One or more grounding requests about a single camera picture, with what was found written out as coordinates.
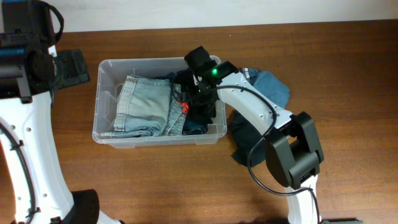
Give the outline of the black garment with red trim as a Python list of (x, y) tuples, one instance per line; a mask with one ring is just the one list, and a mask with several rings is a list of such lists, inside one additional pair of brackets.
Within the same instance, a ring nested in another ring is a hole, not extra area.
[(180, 90), (173, 90), (172, 96), (188, 106), (187, 118), (198, 124), (213, 124), (216, 116), (216, 98), (211, 93), (200, 93), (192, 72), (189, 69), (178, 71), (171, 81), (172, 87), (180, 85)]

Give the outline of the blue grey garment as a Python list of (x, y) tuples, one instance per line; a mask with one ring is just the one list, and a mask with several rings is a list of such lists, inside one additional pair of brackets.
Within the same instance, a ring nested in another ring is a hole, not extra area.
[(243, 68), (242, 73), (246, 80), (269, 100), (281, 108), (285, 108), (289, 102), (290, 90), (277, 79), (271, 72)]

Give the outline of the dark blue jeans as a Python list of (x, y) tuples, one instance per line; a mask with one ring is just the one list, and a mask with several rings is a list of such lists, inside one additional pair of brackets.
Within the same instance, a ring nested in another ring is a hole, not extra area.
[(198, 124), (187, 118), (185, 112), (187, 109), (188, 106), (178, 103), (173, 96), (170, 96), (167, 123), (161, 136), (198, 135), (208, 131), (207, 124)]

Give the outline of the light blue jeans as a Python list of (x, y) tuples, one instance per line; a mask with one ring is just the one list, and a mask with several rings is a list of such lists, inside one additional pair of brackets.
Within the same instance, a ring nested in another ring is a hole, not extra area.
[(113, 130), (104, 138), (146, 138), (181, 136), (187, 109), (172, 94), (181, 93), (181, 85), (167, 79), (130, 75), (119, 95)]

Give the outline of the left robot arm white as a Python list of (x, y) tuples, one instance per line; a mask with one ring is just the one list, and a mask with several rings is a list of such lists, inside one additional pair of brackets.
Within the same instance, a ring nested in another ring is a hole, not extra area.
[(1, 147), (16, 201), (15, 223), (112, 223), (93, 189), (70, 191), (51, 124), (54, 93), (89, 82), (80, 50), (57, 52), (64, 19), (45, 1), (2, 1)]

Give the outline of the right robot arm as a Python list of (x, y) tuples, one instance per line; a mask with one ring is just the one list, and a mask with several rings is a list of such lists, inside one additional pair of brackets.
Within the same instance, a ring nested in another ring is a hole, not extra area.
[(198, 47), (185, 57), (199, 91), (214, 94), (243, 115), (261, 134), (266, 165), (284, 187), (289, 223), (321, 223), (316, 184), (324, 155), (314, 120), (309, 114), (293, 114), (269, 100), (231, 62), (218, 63)]

